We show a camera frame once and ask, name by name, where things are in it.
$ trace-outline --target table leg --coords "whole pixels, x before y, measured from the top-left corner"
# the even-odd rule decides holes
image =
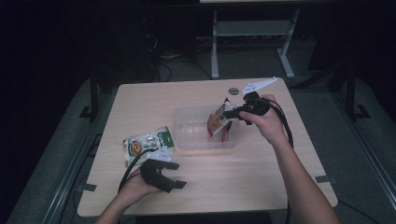
[[[290,44],[291,38],[293,36],[294,28],[296,26],[296,22],[297,22],[299,13],[300,13],[299,8],[294,10],[293,18],[290,21],[288,32],[286,33],[285,44],[283,45],[283,48],[277,50],[277,54],[279,55],[279,59],[283,65],[283,69],[285,69],[286,76],[287,76],[287,78],[290,78],[290,79],[294,78],[294,73],[291,69],[288,57],[286,56],[286,53],[288,52],[289,44]]]
[[[213,13],[213,38],[212,38],[212,54],[211,54],[211,64],[212,64],[212,78],[219,78],[219,66],[218,66],[218,12]]]

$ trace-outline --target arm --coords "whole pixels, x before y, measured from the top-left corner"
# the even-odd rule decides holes
[[[146,184],[140,175],[140,168],[138,168],[129,175],[129,179],[125,183],[124,187],[120,190],[119,194],[117,194],[113,201],[111,201],[95,223],[118,223],[122,214],[128,207],[139,202],[150,193],[159,191],[159,189]]]
[[[275,100],[272,95],[263,97]],[[264,116],[241,112],[240,117],[256,124],[262,136],[273,146],[288,193],[290,208],[297,222],[339,223],[329,201],[291,147],[276,112],[270,109]]]

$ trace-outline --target clear plastic container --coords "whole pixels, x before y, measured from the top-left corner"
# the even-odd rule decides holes
[[[239,134],[239,120],[233,121],[227,142],[221,142],[220,133],[209,136],[207,120],[219,105],[191,105],[175,109],[173,138],[180,149],[234,147]]]

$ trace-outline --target forearm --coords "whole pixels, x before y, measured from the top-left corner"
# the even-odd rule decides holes
[[[105,211],[99,216],[95,221],[95,224],[112,224],[118,223],[124,211],[128,206],[124,205],[121,196],[117,196],[111,201],[111,203],[106,207]]]
[[[305,170],[287,139],[273,144],[289,203],[298,223],[339,223],[332,206]]]

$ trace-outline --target food package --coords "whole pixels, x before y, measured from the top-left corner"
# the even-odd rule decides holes
[[[172,135],[166,126],[155,130],[152,133],[143,135],[133,135],[123,140],[125,166],[128,167],[135,157],[147,149],[165,149],[168,154],[175,150]],[[136,164],[144,162],[147,158],[142,156]]]
[[[209,132],[210,137],[213,137],[216,133],[229,125],[230,121],[224,117],[223,112],[231,110],[232,108],[230,101],[226,98],[224,104],[222,104],[215,113],[209,116],[209,119],[207,120],[207,131]]]

